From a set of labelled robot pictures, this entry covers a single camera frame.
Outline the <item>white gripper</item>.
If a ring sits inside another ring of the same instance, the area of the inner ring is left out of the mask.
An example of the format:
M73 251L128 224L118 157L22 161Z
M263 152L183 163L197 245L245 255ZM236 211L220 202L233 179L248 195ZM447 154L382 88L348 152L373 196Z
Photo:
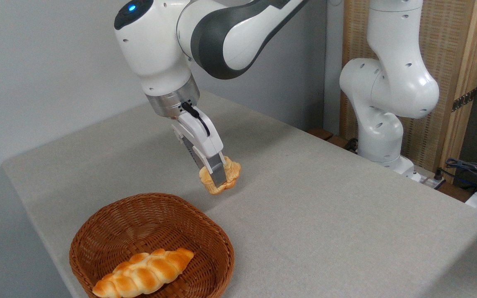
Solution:
M191 113L182 113L172 123L178 140L185 145L198 168L206 167L215 187L227 181L222 155L223 142L212 121L202 111L195 117Z

